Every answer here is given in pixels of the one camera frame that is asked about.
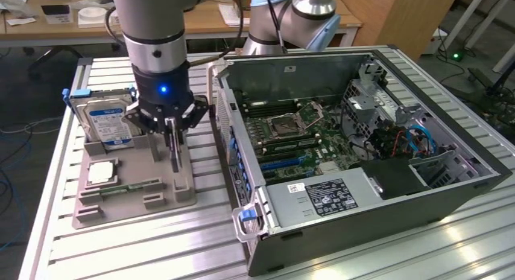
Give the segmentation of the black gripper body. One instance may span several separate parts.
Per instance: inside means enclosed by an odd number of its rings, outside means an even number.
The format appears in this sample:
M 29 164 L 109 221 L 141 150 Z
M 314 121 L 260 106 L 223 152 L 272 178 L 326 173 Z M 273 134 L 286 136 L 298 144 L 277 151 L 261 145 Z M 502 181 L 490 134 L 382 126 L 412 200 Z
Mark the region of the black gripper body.
M 193 103 L 187 77 L 189 63 L 182 62 L 171 71 L 158 73 L 141 71 L 134 65 L 131 68 L 138 99 L 150 105 L 159 105 L 163 117 L 181 118 Z

